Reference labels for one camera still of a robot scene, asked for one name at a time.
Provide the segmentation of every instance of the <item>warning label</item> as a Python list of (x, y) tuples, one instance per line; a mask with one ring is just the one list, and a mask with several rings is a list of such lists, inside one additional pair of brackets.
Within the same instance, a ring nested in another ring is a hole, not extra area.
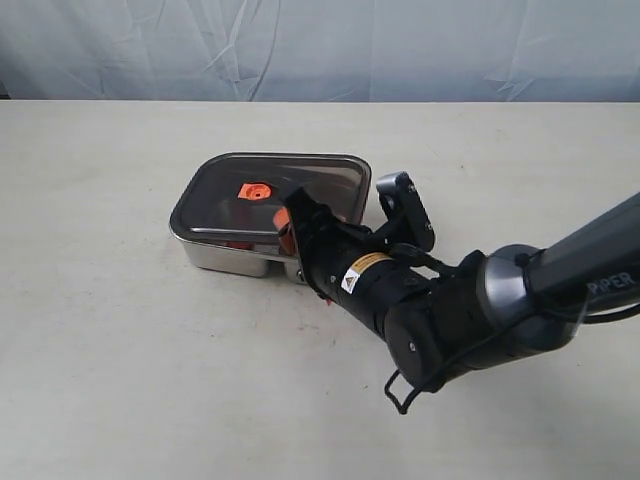
[(358, 260), (353, 262), (349, 270), (347, 270), (347, 273), (344, 274), (340, 286), (347, 293), (353, 293), (353, 289), (356, 287), (356, 283), (358, 283), (360, 275), (362, 275), (371, 265), (384, 260), (391, 260), (391, 257), (380, 252), (369, 253), (360, 257)]

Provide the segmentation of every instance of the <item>wall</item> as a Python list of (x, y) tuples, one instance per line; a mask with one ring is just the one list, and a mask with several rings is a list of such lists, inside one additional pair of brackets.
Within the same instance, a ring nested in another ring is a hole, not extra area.
[(14, 98), (640, 100), (634, 0), (14, 0)]

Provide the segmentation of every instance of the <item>food container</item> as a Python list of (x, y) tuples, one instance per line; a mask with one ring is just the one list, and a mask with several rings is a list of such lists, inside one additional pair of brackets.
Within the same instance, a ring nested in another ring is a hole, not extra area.
[(269, 188), (291, 182), (337, 217), (357, 224), (371, 168), (351, 155), (227, 153), (193, 176), (171, 214), (171, 232), (196, 267), (263, 277), (277, 262), (291, 281), (304, 283), (295, 254), (281, 245), (283, 206)]

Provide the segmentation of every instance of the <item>table surface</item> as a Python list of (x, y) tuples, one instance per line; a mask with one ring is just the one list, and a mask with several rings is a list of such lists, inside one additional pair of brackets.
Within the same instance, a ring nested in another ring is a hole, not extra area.
[(197, 269), (171, 236), (230, 151), (406, 170), (456, 262), (635, 193), (640, 105), (0, 102), (0, 478), (638, 478), (640, 321), (399, 416), (357, 321), (281, 275)]

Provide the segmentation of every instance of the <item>container lid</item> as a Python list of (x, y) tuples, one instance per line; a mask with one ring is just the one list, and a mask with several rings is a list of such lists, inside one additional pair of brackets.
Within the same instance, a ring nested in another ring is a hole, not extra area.
[(360, 223), (370, 182), (369, 165), (350, 155), (228, 153), (198, 169), (170, 227), (191, 242), (278, 244), (282, 203), (270, 186), (299, 184), (337, 217)]

